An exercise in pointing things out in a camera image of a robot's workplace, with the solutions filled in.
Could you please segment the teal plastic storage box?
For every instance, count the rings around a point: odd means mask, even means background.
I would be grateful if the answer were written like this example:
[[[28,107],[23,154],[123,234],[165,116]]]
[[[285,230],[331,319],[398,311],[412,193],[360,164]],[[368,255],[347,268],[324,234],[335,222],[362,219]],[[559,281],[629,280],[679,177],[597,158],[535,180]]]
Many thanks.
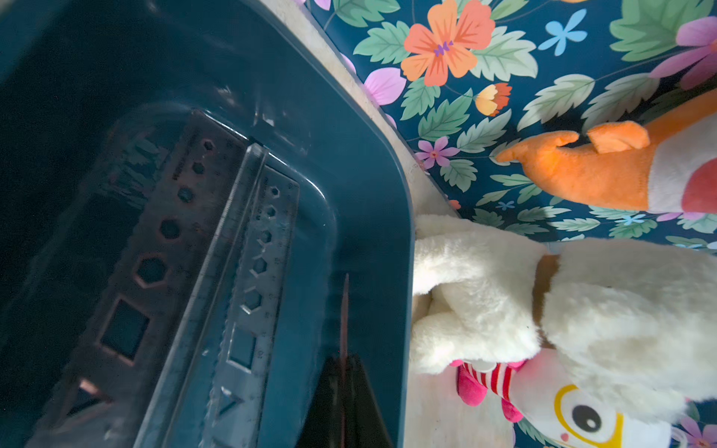
[[[413,231],[265,3],[2,4],[3,446],[403,446]]]

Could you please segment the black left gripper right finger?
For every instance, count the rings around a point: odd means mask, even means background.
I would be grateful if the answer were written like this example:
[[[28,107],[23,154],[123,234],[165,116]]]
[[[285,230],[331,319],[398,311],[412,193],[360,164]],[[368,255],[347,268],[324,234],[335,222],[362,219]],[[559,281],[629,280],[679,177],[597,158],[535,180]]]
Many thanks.
[[[375,399],[369,377],[360,358],[352,355],[345,367],[344,446],[356,448],[390,448],[383,416]]]

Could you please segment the clear stencil ruler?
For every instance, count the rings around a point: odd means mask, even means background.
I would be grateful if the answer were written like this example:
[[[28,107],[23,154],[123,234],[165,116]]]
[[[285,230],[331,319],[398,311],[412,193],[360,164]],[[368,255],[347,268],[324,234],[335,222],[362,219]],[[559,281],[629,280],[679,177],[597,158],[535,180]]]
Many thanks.
[[[212,377],[203,447],[258,443],[297,193],[298,185],[291,178],[263,168]]]

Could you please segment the pink stencil ruler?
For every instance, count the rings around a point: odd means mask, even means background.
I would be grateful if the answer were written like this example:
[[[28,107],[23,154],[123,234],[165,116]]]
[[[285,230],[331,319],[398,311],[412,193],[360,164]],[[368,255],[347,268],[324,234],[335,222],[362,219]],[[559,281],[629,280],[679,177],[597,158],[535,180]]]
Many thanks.
[[[245,151],[190,113],[30,446],[134,445]]]

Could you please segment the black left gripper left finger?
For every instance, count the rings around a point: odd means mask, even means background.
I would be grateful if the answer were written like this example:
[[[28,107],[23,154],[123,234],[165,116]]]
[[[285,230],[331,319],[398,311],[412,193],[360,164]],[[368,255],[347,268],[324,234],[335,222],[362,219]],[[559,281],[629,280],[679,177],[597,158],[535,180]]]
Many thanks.
[[[339,360],[328,358],[296,448],[344,446],[344,383]]]

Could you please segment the pink set square triangle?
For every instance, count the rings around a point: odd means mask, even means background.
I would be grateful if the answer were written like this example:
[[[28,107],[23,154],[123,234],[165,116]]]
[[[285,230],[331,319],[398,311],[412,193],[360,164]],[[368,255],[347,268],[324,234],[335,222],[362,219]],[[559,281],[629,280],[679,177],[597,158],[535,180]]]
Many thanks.
[[[340,410],[341,410],[341,447],[347,448],[347,358],[348,358],[348,309],[349,309],[349,274],[345,275],[341,302],[340,326]]]

